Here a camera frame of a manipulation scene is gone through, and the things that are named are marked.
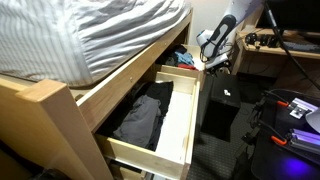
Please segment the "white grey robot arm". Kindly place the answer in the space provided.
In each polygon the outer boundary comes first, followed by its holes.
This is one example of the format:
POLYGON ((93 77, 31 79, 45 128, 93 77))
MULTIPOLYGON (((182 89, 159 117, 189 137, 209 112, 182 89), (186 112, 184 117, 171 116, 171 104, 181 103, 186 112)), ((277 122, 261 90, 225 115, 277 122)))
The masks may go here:
POLYGON ((223 62, 220 50, 226 38, 260 7, 262 2, 263 0, 231 0, 218 26, 214 30, 203 30, 196 36, 200 57, 206 58, 206 69, 214 68, 223 62))

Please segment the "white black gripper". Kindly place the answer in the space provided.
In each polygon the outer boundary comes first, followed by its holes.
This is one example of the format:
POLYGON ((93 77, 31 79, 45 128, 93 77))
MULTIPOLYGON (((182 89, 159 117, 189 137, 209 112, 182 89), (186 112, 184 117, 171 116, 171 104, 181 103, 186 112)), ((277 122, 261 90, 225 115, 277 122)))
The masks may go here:
POLYGON ((205 62, 207 69, 213 68, 221 63, 218 57, 219 49, 235 25, 236 18, 233 15, 226 15, 214 31, 203 30, 196 36, 201 57, 207 58, 205 62))

